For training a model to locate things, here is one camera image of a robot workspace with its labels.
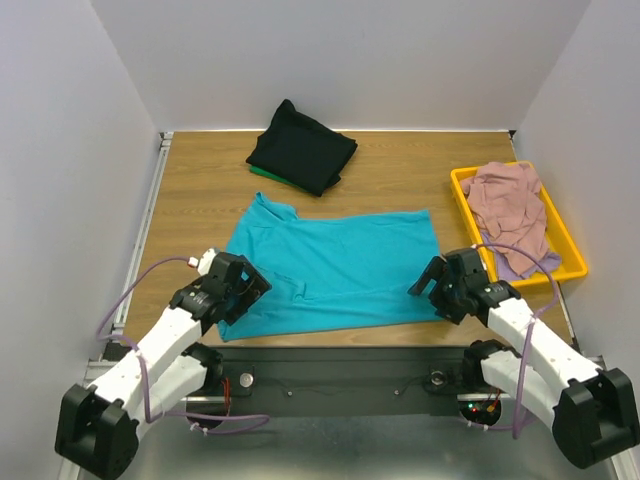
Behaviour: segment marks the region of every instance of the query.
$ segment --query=wooden tabletop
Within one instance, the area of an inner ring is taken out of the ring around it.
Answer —
[[[155,205],[141,270],[171,255],[199,257],[224,248],[256,192],[293,205],[301,218],[414,211],[427,208],[443,252],[469,246],[453,199],[449,172],[490,161],[514,161],[507,133],[345,132],[358,142],[342,180],[321,198],[254,175],[245,163],[258,132],[176,133]],[[140,340],[173,293],[194,278],[178,262],[159,267],[135,290],[126,335]],[[550,287],[523,291],[532,308],[551,299]],[[543,320],[565,341],[569,328],[559,305]],[[474,318],[448,322],[258,337],[236,345],[468,345],[499,338]],[[216,328],[204,343],[222,343]]]

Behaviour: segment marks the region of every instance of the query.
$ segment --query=white wall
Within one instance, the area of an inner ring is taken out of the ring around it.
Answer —
[[[119,293],[157,133],[90,3],[0,3],[0,478],[57,478],[63,393]]]
[[[568,284],[583,348],[623,369],[640,399],[640,2],[592,3],[515,136],[586,255]]]
[[[588,0],[92,0],[161,130],[516,128]]]

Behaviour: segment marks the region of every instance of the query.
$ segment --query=turquoise towel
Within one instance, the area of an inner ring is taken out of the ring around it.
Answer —
[[[258,193],[227,251],[273,288],[233,326],[218,325],[224,341],[440,320],[426,295],[407,294],[439,254],[426,210],[305,220]]]

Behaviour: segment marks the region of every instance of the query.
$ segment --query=black cloth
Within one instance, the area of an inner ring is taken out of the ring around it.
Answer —
[[[358,148],[355,140],[280,104],[269,128],[258,137],[247,163],[271,172],[317,196],[340,181],[340,171]]]

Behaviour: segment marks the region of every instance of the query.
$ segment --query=yellow basket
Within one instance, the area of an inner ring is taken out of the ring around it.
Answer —
[[[512,162],[507,165],[516,165],[517,163],[527,163],[531,168],[533,168],[533,165],[529,162]],[[482,243],[482,237],[480,236],[480,231],[476,226],[476,222],[473,218],[473,214],[471,213],[471,209],[469,208],[469,204],[467,203],[467,199],[465,198],[464,193],[462,193],[460,180],[474,176],[478,168],[479,167],[456,168],[451,171],[451,189],[453,190],[453,195],[458,204],[458,208],[460,208],[460,212],[462,213],[462,218],[465,226],[467,227],[467,232],[469,232],[469,236],[471,237],[471,241],[476,244]],[[576,247],[571,235],[569,235],[569,231],[564,225],[556,207],[553,205],[544,185],[540,190],[540,199],[544,203],[547,212],[547,241],[549,242],[551,250],[562,257],[562,264],[553,272],[553,278],[557,282],[564,282],[573,278],[584,277],[588,271],[587,264],[584,262],[582,254],[578,250],[578,247]],[[487,266],[489,278],[492,282],[495,282],[498,278],[496,275],[496,264],[493,259],[493,252],[487,248],[481,248],[479,252],[482,260]],[[549,280],[544,274],[538,272],[526,280],[516,280],[511,283],[516,288],[522,288],[549,283]]]

